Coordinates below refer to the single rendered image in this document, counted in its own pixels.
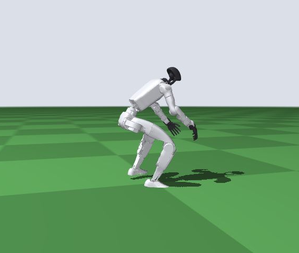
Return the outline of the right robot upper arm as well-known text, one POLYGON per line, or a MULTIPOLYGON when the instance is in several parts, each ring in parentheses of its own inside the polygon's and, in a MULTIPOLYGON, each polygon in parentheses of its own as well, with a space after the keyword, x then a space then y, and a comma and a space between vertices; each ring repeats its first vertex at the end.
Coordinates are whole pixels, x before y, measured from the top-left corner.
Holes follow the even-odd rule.
POLYGON ((164 95, 166 103, 169 107, 170 115, 177 115, 178 113, 175 111, 175 99, 172 93, 172 87, 166 83, 160 83, 160 93, 164 95))

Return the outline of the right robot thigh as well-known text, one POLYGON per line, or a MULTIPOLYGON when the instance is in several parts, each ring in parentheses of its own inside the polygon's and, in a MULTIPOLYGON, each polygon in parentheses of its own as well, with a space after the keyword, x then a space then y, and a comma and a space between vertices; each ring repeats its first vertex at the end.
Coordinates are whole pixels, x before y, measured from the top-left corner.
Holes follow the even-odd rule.
POLYGON ((163 141, 163 148, 164 145, 166 143, 171 143, 174 146, 174 151, 175 151, 175 143, 174 141, 171 139, 171 137, 162 129, 160 128, 158 125, 150 122, 150 121, 146 121, 143 119, 139 119, 139 118, 133 118, 131 121, 126 120, 125 123, 126 127, 128 128, 128 130, 135 132, 135 133, 139 133, 139 131, 141 130, 141 127, 143 126, 143 133, 146 133, 147 136, 156 139, 156 140, 161 140, 163 141))

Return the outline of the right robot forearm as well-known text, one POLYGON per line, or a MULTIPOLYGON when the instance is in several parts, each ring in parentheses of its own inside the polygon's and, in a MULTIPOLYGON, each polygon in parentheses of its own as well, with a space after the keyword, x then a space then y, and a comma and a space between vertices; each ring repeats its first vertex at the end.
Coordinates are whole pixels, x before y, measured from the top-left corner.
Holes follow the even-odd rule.
POLYGON ((194 121, 190 120, 178 106, 175 106, 175 111, 178 113, 176 118, 180 120, 185 126, 189 128, 189 125, 193 125, 194 127, 194 121))

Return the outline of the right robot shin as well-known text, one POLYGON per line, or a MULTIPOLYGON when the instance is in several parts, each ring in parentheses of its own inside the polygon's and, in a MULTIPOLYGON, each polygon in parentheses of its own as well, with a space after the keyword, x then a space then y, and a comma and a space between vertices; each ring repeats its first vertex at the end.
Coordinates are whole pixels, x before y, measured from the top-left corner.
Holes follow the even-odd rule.
POLYGON ((152 180, 154 180, 152 182, 157 182, 158 178, 162 175, 163 171, 167 168, 177 149, 175 150, 174 153, 173 151, 174 151, 173 144, 166 143, 164 145, 163 151, 161 152, 161 155, 159 156, 158 161, 156 163, 157 167, 152 177, 152 180))

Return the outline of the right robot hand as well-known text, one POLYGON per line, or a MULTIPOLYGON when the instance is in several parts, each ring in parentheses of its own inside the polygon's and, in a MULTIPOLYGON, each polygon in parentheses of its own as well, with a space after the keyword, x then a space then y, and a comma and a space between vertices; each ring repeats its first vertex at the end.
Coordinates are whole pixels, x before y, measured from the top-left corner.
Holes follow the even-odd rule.
POLYGON ((196 128, 196 125, 194 124, 194 127, 193 127, 193 125, 189 125, 189 129, 190 130, 193 130, 193 134, 194 134, 194 138, 193 138, 193 140, 196 140, 197 139, 197 128, 196 128))

